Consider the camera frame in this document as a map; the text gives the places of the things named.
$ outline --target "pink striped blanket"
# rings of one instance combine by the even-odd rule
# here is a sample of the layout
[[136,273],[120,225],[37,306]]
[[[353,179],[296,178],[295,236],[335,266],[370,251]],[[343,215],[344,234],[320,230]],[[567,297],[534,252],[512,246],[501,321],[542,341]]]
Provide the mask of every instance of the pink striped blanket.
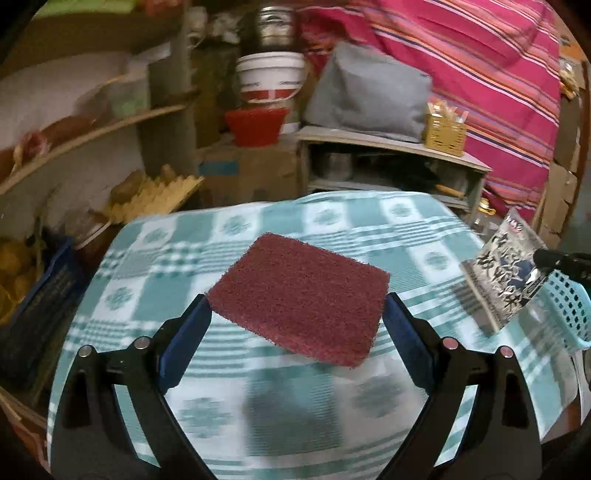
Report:
[[486,193],[530,220],[548,177],[560,93],[554,11],[539,0],[351,0],[300,11],[320,71],[340,40],[368,45],[433,78],[468,110],[466,151],[493,168]]

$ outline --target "blue crate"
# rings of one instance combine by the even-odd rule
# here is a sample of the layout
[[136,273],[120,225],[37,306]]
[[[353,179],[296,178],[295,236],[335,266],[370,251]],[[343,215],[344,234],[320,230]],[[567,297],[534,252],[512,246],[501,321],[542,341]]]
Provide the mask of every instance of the blue crate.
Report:
[[74,316],[88,285],[72,239],[60,238],[59,245],[43,276],[0,328],[0,373],[18,388],[33,381],[52,333]]
[[534,296],[569,354],[591,348],[591,300],[584,287],[554,270]]

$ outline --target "gray cushion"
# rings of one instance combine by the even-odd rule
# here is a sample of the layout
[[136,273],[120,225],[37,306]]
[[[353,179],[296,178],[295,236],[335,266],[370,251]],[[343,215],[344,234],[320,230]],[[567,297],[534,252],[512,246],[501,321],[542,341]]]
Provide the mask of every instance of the gray cushion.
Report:
[[431,77],[376,50],[339,43],[304,119],[408,142],[420,142]]

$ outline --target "red basket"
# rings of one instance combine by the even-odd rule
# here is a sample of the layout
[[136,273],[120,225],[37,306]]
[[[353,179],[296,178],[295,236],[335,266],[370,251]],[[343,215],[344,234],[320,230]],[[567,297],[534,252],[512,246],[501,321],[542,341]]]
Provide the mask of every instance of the red basket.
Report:
[[288,108],[251,108],[226,112],[234,143],[239,147],[264,147],[277,143]]

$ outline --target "teal checkered tablecloth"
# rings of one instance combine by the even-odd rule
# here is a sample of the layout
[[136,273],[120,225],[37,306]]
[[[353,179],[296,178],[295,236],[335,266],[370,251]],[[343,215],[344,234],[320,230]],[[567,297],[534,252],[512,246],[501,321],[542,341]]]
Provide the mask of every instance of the teal checkered tablecloth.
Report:
[[[477,237],[431,196],[403,192],[318,193],[291,202],[250,203],[151,217],[114,240],[79,307],[51,392],[48,443],[76,351],[128,346],[153,335],[209,289],[264,232],[300,239],[379,267],[417,317],[467,348],[514,348],[543,436],[574,400],[570,358],[544,322],[525,309],[489,336],[459,263]],[[155,463],[124,387],[117,388],[134,446]],[[452,458],[475,390],[466,389],[440,462]],[[374,479],[426,401],[383,325],[356,369],[285,351],[230,321],[212,324],[180,385],[166,395],[183,431],[220,479]]]

